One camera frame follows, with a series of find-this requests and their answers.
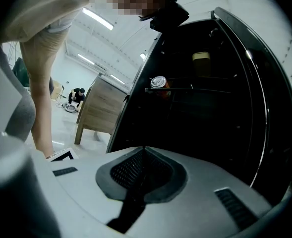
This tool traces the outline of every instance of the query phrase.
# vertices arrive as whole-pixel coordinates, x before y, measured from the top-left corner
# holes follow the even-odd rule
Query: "ceiling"
[[[292,27],[273,0],[178,0],[178,3],[190,14],[186,23],[210,18],[210,11],[220,6],[258,32],[280,62],[288,56]],[[114,28],[111,31],[80,12],[66,40],[68,55],[81,62],[85,61],[77,54],[85,56],[106,70],[106,75],[114,75],[129,88],[143,64],[140,54],[148,54],[158,32],[150,29],[149,20],[140,22],[136,15],[118,15],[111,4],[103,0],[95,0],[87,8],[106,19]]]

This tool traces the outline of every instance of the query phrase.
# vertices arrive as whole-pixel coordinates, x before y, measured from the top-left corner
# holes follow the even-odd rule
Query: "person in black clothing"
[[[75,89],[72,89],[69,96],[68,96],[68,103],[71,104],[72,101],[74,102],[77,102],[77,106],[76,106],[76,109],[75,111],[79,111],[82,104],[83,104],[83,101],[85,99],[85,90],[84,88],[75,88]]]

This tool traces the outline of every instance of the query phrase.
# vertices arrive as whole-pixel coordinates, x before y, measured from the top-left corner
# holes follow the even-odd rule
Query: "can lid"
[[[151,80],[151,87],[152,88],[161,88],[161,87],[164,87],[166,85],[166,78],[163,77],[163,76],[158,76],[158,77],[155,77]]]

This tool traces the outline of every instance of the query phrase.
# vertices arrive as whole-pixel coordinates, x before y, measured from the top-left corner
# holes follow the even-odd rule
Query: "wooden desk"
[[[74,144],[81,143],[83,129],[111,134],[126,94],[98,76],[88,90],[79,113]]]

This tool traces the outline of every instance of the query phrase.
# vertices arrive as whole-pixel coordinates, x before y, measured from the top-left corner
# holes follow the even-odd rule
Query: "floor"
[[[80,145],[74,144],[77,130],[76,120],[78,113],[70,113],[61,108],[58,101],[52,100],[52,143],[55,152],[72,148],[79,158],[96,154],[105,154],[110,135],[93,130],[83,130]],[[25,144],[35,149],[31,133]]]

